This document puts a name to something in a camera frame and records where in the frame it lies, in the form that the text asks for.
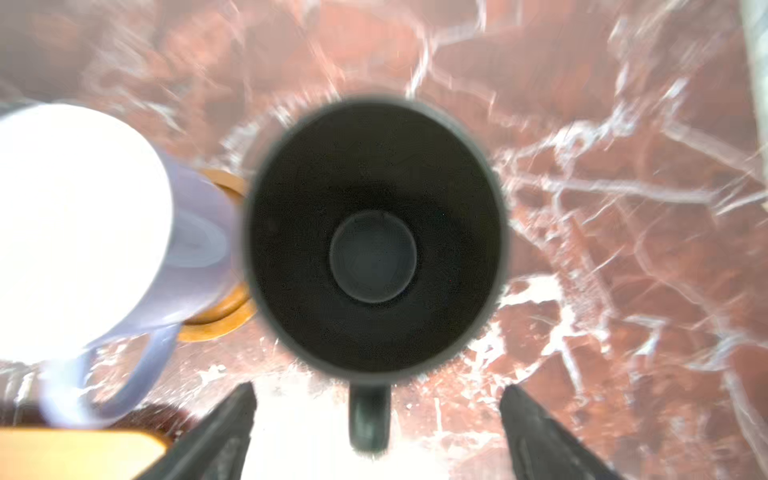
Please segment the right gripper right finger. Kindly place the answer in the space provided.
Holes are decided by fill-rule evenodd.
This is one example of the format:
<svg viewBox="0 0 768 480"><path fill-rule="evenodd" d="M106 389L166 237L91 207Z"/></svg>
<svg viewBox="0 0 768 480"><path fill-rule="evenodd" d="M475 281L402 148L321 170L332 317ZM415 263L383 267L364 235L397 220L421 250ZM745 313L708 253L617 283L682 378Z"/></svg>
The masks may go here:
<svg viewBox="0 0 768 480"><path fill-rule="evenodd" d="M522 388L506 387L499 411L516 478L621 479Z"/></svg>

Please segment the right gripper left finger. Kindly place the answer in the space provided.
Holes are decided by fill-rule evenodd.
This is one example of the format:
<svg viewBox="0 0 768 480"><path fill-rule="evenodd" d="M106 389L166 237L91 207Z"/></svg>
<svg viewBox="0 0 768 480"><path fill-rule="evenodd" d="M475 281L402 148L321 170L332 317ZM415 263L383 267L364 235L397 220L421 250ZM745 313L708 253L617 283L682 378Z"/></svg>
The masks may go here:
<svg viewBox="0 0 768 480"><path fill-rule="evenodd" d="M240 479L256 410L253 385L239 384L139 477L144 480Z"/></svg>

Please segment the round wooden saucer coaster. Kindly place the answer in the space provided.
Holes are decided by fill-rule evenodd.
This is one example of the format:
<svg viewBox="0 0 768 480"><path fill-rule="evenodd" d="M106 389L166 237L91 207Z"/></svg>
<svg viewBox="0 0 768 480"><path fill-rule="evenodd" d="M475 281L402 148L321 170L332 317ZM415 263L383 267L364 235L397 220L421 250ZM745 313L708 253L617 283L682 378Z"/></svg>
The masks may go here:
<svg viewBox="0 0 768 480"><path fill-rule="evenodd" d="M200 170L214 185L221 189L237 210L241 209L246 194L244 179L222 170ZM237 274L240 282L228 295L208 310L184 322L178 340L182 343L199 343L221 338L243 326L256 313L244 275Z"/></svg>

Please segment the purple mug white inside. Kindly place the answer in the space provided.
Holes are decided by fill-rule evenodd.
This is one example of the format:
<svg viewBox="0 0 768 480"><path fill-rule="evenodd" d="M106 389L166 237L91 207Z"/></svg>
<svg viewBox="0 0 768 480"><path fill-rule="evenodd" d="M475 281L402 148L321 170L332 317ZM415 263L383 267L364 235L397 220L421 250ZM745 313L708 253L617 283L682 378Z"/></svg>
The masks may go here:
<svg viewBox="0 0 768 480"><path fill-rule="evenodd" d="M52 426L100 429L160 377L183 324L239 285L237 205L108 114L1 116L1 356L40 364Z"/></svg>

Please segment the black mug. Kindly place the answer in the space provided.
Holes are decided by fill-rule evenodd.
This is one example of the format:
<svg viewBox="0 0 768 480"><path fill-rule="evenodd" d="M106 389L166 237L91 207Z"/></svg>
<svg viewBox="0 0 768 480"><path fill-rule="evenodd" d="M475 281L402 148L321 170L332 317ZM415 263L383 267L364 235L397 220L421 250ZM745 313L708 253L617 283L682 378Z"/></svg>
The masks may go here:
<svg viewBox="0 0 768 480"><path fill-rule="evenodd" d="M358 96L312 111L270 148L242 246L277 338L348 383L350 444L378 454L392 386L456 356L492 316L509 233L496 175L456 120Z"/></svg>

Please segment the orange rectangular tray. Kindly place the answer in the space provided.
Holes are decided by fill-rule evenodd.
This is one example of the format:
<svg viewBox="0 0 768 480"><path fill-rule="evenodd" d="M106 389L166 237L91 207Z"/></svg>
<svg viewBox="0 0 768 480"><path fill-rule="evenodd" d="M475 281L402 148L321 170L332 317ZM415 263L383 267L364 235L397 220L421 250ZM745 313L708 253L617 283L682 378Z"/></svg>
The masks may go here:
<svg viewBox="0 0 768 480"><path fill-rule="evenodd" d="M170 442L129 430L1 429L3 479L134 479Z"/></svg>

